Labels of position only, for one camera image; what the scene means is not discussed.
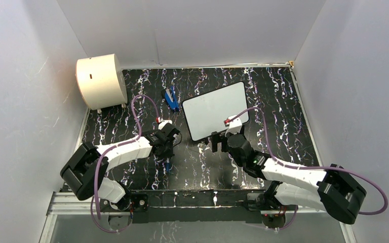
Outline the blue white marker pen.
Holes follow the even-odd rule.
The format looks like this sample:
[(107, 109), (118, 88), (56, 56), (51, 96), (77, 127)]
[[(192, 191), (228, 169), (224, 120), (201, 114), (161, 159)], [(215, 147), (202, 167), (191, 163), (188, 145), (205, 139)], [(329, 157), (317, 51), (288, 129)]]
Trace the blue white marker pen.
[(171, 159), (167, 158), (166, 164), (165, 164), (166, 173), (170, 172), (170, 168), (171, 168), (171, 163), (170, 162), (171, 162)]

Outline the black framed whiteboard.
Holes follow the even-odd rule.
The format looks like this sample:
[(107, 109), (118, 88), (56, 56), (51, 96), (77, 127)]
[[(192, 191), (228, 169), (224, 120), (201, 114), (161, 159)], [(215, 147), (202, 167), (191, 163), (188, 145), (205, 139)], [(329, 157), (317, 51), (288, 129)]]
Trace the black framed whiteboard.
[(200, 141), (213, 132), (227, 129), (224, 121), (248, 108), (245, 84), (238, 82), (182, 102), (192, 141)]

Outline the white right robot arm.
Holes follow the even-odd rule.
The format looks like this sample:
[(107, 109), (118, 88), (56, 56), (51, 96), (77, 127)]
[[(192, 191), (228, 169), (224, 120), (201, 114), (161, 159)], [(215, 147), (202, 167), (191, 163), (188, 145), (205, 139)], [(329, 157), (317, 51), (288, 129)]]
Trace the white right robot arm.
[(212, 151), (218, 144), (251, 177), (270, 181), (270, 188), (257, 200), (261, 208), (277, 210), (298, 205), (327, 212), (345, 224), (354, 224), (366, 190), (344, 170), (333, 164), (325, 169), (277, 162), (268, 153), (253, 149), (242, 132), (212, 132)]

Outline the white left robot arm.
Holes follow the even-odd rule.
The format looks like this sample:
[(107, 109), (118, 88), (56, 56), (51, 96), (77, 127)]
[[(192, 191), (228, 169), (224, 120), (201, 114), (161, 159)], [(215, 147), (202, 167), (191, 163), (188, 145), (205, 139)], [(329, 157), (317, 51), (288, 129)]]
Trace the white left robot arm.
[(173, 143), (178, 135), (180, 131), (170, 120), (165, 120), (158, 129), (143, 132), (136, 141), (98, 146), (83, 143), (64, 165), (60, 176), (78, 200), (97, 195), (124, 211), (131, 204), (129, 191), (119, 182), (106, 178), (106, 172), (136, 159), (173, 157)]

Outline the cream cylindrical drum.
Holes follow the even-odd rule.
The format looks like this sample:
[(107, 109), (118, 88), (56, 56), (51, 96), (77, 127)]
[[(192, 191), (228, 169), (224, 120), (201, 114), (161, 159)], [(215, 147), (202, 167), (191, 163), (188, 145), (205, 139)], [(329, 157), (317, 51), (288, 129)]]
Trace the cream cylindrical drum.
[(91, 110), (127, 105), (126, 83), (116, 54), (77, 60), (75, 76), (81, 96)]

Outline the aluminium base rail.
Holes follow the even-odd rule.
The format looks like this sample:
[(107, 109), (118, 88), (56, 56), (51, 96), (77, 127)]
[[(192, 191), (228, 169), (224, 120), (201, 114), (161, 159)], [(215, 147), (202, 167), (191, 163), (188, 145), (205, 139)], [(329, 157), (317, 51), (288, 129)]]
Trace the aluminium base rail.
[(355, 242), (352, 228), (300, 207), (248, 211), (246, 190), (145, 190), (134, 214), (102, 203), (95, 225), (90, 201), (52, 196), (40, 242)]

